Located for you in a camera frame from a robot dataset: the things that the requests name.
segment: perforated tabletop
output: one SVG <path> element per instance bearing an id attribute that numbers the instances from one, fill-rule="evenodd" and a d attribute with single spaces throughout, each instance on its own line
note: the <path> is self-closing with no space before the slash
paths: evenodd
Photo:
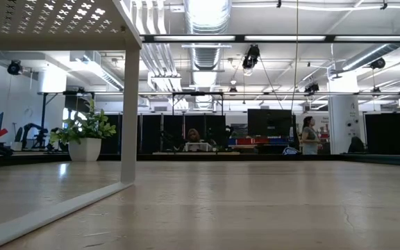
<path id="1" fill-rule="evenodd" d="M 120 0 L 0 0 L 0 50 L 109 50 L 141 44 Z"/>

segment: wooden floor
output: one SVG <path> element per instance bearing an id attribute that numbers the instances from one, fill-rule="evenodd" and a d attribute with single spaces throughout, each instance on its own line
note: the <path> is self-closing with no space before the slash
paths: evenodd
<path id="1" fill-rule="evenodd" d="M 119 181 L 119 162 L 0 167 L 0 223 Z"/>
<path id="2" fill-rule="evenodd" d="M 400 167 L 139 162 L 134 187 L 0 249 L 400 249 Z"/>

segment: green leaves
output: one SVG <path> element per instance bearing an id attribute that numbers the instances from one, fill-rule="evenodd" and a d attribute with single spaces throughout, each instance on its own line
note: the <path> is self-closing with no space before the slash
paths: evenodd
<path id="1" fill-rule="evenodd" d="M 94 101 L 90 101 L 90 111 L 81 113 L 86 119 L 75 114 L 75 119 L 65 119 L 62 122 L 66 124 L 66 128 L 59 128 L 55 133 L 51 133 L 51 141 L 61 141 L 68 143 L 71 141 L 81 143 L 81 138 L 108 138 L 117 131 L 115 125 L 111 126 L 107 121 L 108 117 L 104 115 L 101 109 L 99 114 L 95 114 Z"/>

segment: potted plant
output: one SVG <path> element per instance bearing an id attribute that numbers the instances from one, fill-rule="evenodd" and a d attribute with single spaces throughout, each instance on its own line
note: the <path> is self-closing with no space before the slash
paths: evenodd
<path id="1" fill-rule="evenodd" d="M 73 161 L 96 161 L 101 150 L 101 139 L 108 138 L 116 133 L 115 125 L 110 125 L 104 110 L 95 113 L 94 101 L 90 101 L 90 111 L 82 112 L 86 119 L 75 114 L 74 119 L 63 122 L 65 128 L 59 128 L 51 133 L 51 141 L 69 143 L 69 155 Z"/>

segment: white planter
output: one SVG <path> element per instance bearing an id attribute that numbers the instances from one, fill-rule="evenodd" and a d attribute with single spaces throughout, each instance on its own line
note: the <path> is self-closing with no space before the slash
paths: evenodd
<path id="1" fill-rule="evenodd" d="M 73 161 L 97 161 L 101 150 L 101 139 L 83 138 L 81 144 L 69 142 L 69 155 Z"/>

